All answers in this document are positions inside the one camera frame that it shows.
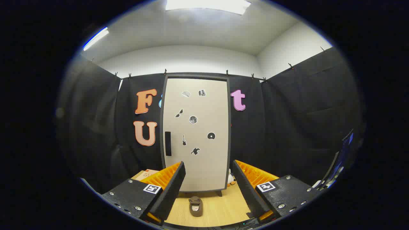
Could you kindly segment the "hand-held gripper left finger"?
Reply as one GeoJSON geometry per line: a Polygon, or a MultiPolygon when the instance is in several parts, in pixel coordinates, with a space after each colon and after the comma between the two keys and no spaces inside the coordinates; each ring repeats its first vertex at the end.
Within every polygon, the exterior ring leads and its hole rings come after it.
{"type": "Polygon", "coordinates": [[[185,175],[184,162],[180,161],[142,180],[127,179],[101,196],[134,218],[162,226],[179,195],[185,175]]]}

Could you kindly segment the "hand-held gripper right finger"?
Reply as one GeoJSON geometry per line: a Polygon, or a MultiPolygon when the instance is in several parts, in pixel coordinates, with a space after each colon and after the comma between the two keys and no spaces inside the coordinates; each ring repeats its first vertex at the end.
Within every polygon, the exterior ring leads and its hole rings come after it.
{"type": "Polygon", "coordinates": [[[320,191],[286,175],[277,177],[247,163],[234,160],[234,178],[251,214],[260,223],[295,213],[320,196],[320,191]]]}

